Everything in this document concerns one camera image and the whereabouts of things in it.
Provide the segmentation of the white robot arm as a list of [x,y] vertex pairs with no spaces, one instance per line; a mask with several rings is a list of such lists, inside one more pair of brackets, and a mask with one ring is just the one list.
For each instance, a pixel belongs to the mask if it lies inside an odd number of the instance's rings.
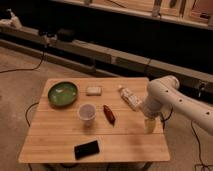
[[213,135],[213,107],[180,93],[179,87],[179,80],[172,75],[151,80],[141,111],[146,117],[155,119],[163,106],[170,106]]

